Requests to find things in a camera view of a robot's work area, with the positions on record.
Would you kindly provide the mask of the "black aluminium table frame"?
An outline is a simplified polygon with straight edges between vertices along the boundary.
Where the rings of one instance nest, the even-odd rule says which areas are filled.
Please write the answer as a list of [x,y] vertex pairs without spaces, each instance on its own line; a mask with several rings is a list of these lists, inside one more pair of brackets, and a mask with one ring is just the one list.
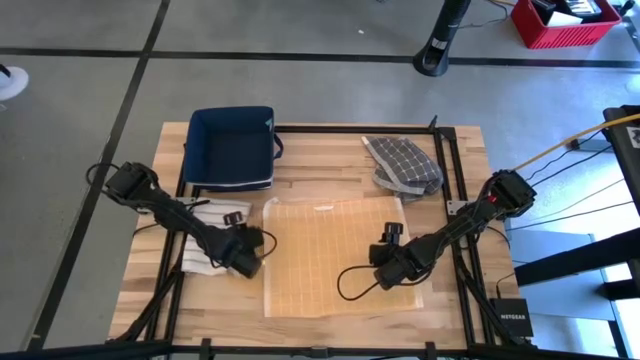
[[[443,148],[441,144],[440,130],[445,131],[445,135],[455,133],[453,127],[429,126],[374,126],[357,124],[282,124],[275,125],[276,134],[362,134],[362,135],[419,135],[432,136],[435,141],[436,154],[439,160],[443,160]],[[307,357],[310,347],[256,347],[256,346],[214,346],[211,339],[202,340],[200,345],[175,345],[173,344],[174,325],[177,319],[177,311],[174,307],[178,305],[178,294],[182,288],[184,274],[179,272],[179,264],[174,267],[177,270],[169,272],[168,264],[174,246],[175,232],[168,231],[163,247],[163,255],[159,266],[159,275],[156,280],[159,289],[154,292],[150,303],[144,309],[139,319],[135,320],[131,330],[131,335],[123,335],[124,340],[107,341],[104,344],[83,345],[74,347],[62,347],[51,349],[36,349],[17,352],[0,353],[0,360],[144,360],[153,357],[169,357],[173,354],[198,354],[199,360],[214,360],[216,355],[246,355],[246,356],[301,356]],[[137,330],[144,330],[148,322],[156,324],[159,314],[159,306],[166,293],[175,288],[172,295],[172,303],[169,309],[166,330],[166,339],[152,339],[137,341],[139,333]],[[525,360],[623,360],[623,358],[606,357],[596,355],[586,355],[580,353],[559,352],[551,350],[540,350],[535,347],[499,346],[471,343],[466,349],[460,350],[437,350],[433,342],[426,342],[422,348],[330,348],[331,357],[381,357],[381,358],[401,358],[416,357],[422,360],[437,360],[438,357],[447,358],[469,358],[469,359],[493,359],[493,360],[517,360],[522,356]]]

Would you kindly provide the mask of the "grey power adapter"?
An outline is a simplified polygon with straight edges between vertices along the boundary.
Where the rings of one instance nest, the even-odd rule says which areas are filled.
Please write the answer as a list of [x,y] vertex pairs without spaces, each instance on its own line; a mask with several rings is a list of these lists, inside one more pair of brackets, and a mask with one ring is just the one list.
[[611,152],[611,143],[606,139],[576,139],[573,140],[568,148],[573,151],[582,152]]

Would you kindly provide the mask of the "grey checked towel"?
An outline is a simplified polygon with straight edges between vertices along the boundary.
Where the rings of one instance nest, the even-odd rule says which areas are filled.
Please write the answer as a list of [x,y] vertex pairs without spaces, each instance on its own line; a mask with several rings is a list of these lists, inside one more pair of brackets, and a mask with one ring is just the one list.
[[406,137],[362,136],[376,167],[372,180],[391,191],[402,204],[436,193],[444,182],[439,165]]

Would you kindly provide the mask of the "navy fabric basket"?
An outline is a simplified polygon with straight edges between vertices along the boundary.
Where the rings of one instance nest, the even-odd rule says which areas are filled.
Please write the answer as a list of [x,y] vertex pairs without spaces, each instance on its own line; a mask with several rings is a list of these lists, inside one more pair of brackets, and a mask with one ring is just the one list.
[[273,108],[199,109],[189,121],[183,179],[214,192],[268,189],[283,152]]

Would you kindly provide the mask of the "black Netgear switch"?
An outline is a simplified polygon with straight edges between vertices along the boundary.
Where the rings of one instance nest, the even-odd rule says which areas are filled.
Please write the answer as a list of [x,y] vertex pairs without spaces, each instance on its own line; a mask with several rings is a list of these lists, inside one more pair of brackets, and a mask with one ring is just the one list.
[[514,336],[531,338],[534,335],[529,309],[525,299],[492,298],[490,303],[495,309],[501,323]]

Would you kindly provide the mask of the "black desk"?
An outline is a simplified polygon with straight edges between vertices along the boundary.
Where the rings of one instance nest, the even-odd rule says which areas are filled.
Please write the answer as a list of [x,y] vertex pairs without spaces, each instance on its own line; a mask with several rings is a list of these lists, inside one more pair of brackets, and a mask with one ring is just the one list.
[[[640,105],[607,108],[603,115],[605,138],[640,215]],[[611,301],[640,299],[640,227],[519,266],[515,276],[519,285],[528,286],[620,263],[628,266],[631,278],[606,282],[597,292]]]

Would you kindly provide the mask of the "black tower stand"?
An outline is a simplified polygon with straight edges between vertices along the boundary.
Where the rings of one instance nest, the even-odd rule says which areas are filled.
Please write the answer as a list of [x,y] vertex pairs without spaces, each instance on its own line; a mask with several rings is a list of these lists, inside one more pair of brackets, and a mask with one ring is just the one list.
[[412,59],[413,67],[429,77],[442,76],[448,69],[449,49],[471,0],[445,0],[424,47]]

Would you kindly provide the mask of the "white round-based stand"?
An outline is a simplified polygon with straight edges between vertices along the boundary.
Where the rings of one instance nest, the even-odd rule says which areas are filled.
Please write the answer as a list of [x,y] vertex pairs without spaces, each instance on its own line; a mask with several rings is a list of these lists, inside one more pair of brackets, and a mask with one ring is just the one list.
[[28,83],[29,75],[23,68],[0,63],[0,102],[19,95],[26,89]]

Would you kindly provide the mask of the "yellow waffle towel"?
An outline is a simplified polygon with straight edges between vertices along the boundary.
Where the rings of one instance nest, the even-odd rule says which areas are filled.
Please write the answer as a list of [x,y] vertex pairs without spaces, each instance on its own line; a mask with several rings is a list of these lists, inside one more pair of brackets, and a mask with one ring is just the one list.
[[393,196],[328,202],[270,199],[263,227],[278,245],[265,260],[264,314],[317,318],[409,311],[423,306],[420,291],[374,286],[366,266],[368,249],[386,222],[402,223],[400,242],[409,240],[402,204]]

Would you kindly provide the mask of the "red plastic crate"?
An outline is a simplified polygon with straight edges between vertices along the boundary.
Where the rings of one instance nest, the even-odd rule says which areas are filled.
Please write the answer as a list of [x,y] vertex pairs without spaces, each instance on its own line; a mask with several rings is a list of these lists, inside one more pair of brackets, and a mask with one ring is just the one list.
[[524,45],[529,49],[591,46],[622,21],[607,0],[595,2],[602,9],[599,22],[548,27],[538,16],[531,0],[518,0],[512,9],[511,19]]

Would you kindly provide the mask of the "white pink-striped towel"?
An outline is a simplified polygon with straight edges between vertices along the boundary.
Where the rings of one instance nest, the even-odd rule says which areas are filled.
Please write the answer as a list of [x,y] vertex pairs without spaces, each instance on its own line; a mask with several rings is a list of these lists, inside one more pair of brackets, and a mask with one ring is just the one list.
[[[251,207],[252,205],[248,202],[201,197],[198,198],[195,204],[187,206],[187,209],[205,224],[226,229],[227,226],[223,221],[225,214],[240,211],[245,222],[249,216]],[[218,263],[211,264],[210,258],[191,235],[186,237],[182,253],[181,269],[185,273],[207,276],[228,274],[238,276],[238,273],[234,270],[222,267]]]

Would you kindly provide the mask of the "black electronic device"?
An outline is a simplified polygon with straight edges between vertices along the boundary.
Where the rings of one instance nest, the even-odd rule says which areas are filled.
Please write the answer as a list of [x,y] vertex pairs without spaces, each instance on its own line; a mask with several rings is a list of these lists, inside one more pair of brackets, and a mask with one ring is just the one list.
[[530,0],[543,24],[548,27],[578,25],[597,21],[601,7],[594,0]]

